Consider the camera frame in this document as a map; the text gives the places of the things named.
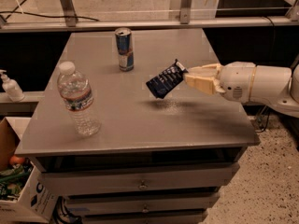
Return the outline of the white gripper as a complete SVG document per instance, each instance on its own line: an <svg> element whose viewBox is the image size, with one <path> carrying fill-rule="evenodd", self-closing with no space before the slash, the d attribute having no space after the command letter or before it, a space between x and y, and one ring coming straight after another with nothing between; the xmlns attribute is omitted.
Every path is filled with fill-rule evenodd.
<svg viewBox="0 0 299 224"><path fill-rule="evenodd" d="M211 63L190 68L184 80L188 86L205 94L219 93L229 101L246 103L255 71L254 63L233 62L224 66Z"/></svg>

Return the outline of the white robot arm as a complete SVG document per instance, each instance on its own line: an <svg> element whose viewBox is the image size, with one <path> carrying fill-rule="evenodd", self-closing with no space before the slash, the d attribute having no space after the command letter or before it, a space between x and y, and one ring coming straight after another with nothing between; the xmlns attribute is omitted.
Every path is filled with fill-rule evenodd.
<svg viewBox="0 0 299 224"><path fill-rule="evenodd" d="M188 86L205 94L218 93L228 101L267 105L284 115L299 118L298 69L233 62L189 68Z"/></svg>

